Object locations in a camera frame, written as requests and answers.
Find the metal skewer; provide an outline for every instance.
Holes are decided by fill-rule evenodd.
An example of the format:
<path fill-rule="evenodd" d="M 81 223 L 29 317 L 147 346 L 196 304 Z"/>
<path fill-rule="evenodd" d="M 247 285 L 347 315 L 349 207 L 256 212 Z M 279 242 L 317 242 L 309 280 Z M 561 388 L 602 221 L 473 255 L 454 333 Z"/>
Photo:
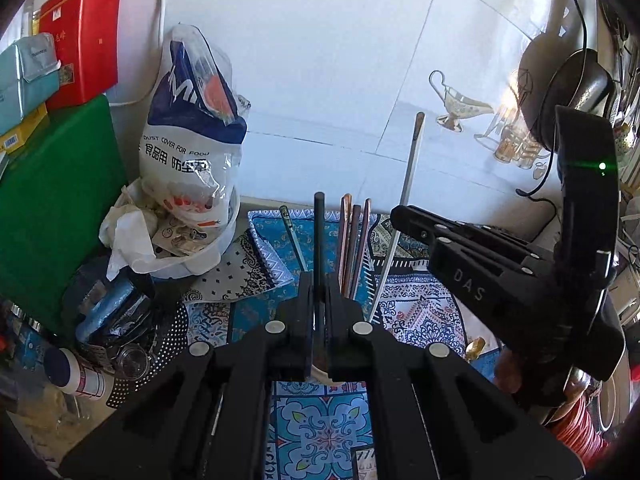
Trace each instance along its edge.
<path fill-rule="evenodd" d="M 406 173 L 404 174 L 404 185 L 402 186 L 402 194 L 400 195 L 400 205 L 407 205 L 409 202 L 409 194 L 411 193 L 411 186 L 414 183 L 415 167 L 418 162 L 418 153 L 420 152 L 420 142 L 422 141 L 422 125 L 424 124 L 424 113 L 418 112 L 415 116 L 414 126 L 414 138 L 411 142 L 411 152 L 409 152 L 409 161 L 406 165 Z M 376 289 L 376 294 L 373 297 L 373 305 L 371 307 L 371 314 L 369 315 L 369 322 L 373 320 L 376 313 L 382 291 L 385 288 L 386 279 L 389 276 L 389 269 L 391 269 L 391 263 L 394 260 L 396 254 L 396 247 L 398 246 L 398 240 L 400 239 L 400 233 L 394 229 L 391 237 L 391 245 L 389 245 L 388 252 L 386 253 L 385 262 L 382 266 L 382 275 L 380 276 L 380 282 Z"/>
<path fill-rule="evenodd" d="M 280 206 L 280 216 L 282 216 L 282 222 L 284 223 L 284 227 L 287 230 L 287 235 L 289 235 L 291 245 L 293 245 L 293 252 L 296 253 L 296 259 L 298 260 L 300 270 L 302 272 L 307 272 L 309 269 L 306 266 L 305 257 L 302 255 L 302 248 L 300 247 L 300 242 L 298 241 L 296 230 L 293 228 L 291 216 L 289 215 L 289 208 L 287 206 Z"/>

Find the red container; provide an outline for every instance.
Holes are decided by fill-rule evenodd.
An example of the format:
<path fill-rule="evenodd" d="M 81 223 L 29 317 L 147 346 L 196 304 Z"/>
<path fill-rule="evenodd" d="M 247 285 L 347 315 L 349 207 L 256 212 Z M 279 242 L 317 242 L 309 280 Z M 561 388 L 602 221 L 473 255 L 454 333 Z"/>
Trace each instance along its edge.
<path fill-rule="evenodd" d="M 40 32 L 53 34 L 61 61 L 53 110 L 81 105 L 118 82 L 120 0 L 49 0 L 40 9 Z"/>

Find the decal of teapot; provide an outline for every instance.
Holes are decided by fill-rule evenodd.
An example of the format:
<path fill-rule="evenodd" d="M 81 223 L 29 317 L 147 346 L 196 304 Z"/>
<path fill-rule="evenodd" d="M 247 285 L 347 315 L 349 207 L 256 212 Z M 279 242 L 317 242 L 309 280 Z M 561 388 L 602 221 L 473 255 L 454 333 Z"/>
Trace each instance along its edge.
<path fill-rule="evenodd" d="M 433 76 L 440 74 L 440 85 L 444 92 L 441 92 L 433 81 Z M 444 74 L 440 70 L 434 70 L 429 76 L 429 84 L 435 90 L 438 97 L 444 103 L 447 115 L 442 115 L 436 120 L 440 126 L 447 130 L 460 133 L 463 128 L 460 119 L 470 119 L 478 115 L 492 114 L 494 109 L 491 105 L 481 101 L 475 101 L 463 96 L 460 92 L 445 84 Z"/>

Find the chopstick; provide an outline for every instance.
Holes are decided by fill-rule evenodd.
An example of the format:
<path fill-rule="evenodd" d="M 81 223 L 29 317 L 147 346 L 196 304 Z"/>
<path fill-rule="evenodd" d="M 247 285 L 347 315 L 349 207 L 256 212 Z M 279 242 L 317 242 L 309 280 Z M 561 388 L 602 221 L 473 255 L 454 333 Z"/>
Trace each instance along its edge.
<path fill-rule="evenodd" d="M 309 269 L 306 266 L 305 257 L 302 255 L 302 248 L 300 248 L 300 242 L 298 241 L 296 230 L 293 228 L 291 216 L 289 215 L 289 208 L 287 206 L 280 206 L 280 216 L 282 216 L 282 222 L 284 223 L 284 227 L 289 235 L 289 240 L 291 240 L 291 245 L 293 245 L 293 252 L 298 260 L 300 270 L 302 270 L 302 272 L 308 272 Z"/>
<path fill-rule="evenodd" d="M 347 298 L 351 288 L 351 280 L 353 278 L 353 259 L 356 252 L 356 238 L 358 238 L 358 224 L 360 223 L 359 205 L 353 206 L 351 213 L 351 224 L 349 232 L 349 245 L 347 247 L 347 260 L 344 265 L 344 278 L 342 280 L 342 295 Z"/>
<path fill-rule="evenodd" d="M 351 291 L 349 297 L 356 297 L 358 290 L 358 280 L 360 279 L 360 271 L 364 259 L 364 249 L 367 245 L 367 231 L 369 230 L 369 215 L 371 213 L 371 199 L 367 198 L 364 203 L 364 211 L 362 213 L 362 227 L 360 228 L 360 241 L 358 243 L 358 255 L 356 256 L 356 266 L 353 271 L 353 281 L 351 282 Z"/>
<path fill-rule="evenodd" d="M 338 283 L 342 284 L 344 276 L 344 247 L 347 243 L 347 227 L 349 213 L 347 211 L 347 196 L 340 200 L 340 227 L 338 228 L 338 248 L 335 251 L 335 270 L 338 272 Z"/>

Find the green cutting board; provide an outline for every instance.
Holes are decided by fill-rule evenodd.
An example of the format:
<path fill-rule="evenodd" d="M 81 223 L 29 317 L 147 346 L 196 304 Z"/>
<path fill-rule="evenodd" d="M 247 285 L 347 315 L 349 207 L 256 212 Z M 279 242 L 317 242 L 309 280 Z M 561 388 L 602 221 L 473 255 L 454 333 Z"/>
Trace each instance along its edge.
<path fill-rule="evenodd" d="M 62 294 L 126 176 L 104 95 L 54 110 L 0 179 L 0 296 L 61 336 Z"/>

